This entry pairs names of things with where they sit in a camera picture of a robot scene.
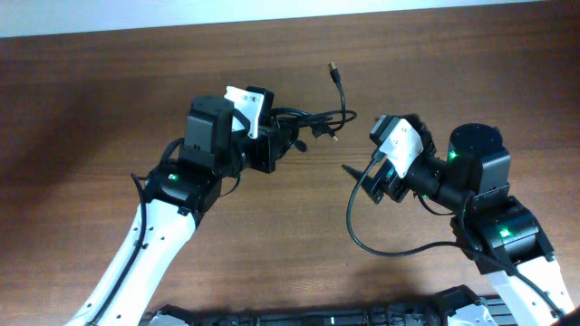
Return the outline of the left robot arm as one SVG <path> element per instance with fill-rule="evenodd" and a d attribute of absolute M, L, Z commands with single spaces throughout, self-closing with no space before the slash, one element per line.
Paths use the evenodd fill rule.
<path fill-rule="evenodd" d="M 295 134 L 278 125 L 274 95 L 228 87 L 191 102 L 185 135 L 159 164 L 135 177 L 140 203 L 119 251 L 71 325 L 136 325 L 169 265 L 221 196 L 226 177 L 246 168 L 271 173 Z"/>

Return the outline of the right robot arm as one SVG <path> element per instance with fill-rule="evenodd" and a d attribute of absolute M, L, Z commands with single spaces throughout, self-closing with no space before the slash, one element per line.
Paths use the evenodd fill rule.
<path fill-rule="evenodd" d="M 455 247 L 486 276 L 518 325 L 576 325 L 579 310 L 566 290 L 560 266 L 534 214 L 510 195 L 511 155 L 499 129 L 480 123 L 455 128 L 445 158 L 438 158 L 430 131 L 416 114 L 381 116 L 370 132 L 376 149 L 360 171 L 346 167 L 374 203 L 383 197 L 400 203 L 408 193 L 422 205 L 445 207 L 455 235 L 399 252 L 364 244 L 345 219 L 349 236 L 365 252 L 406 257 L 436 247 Z"/>

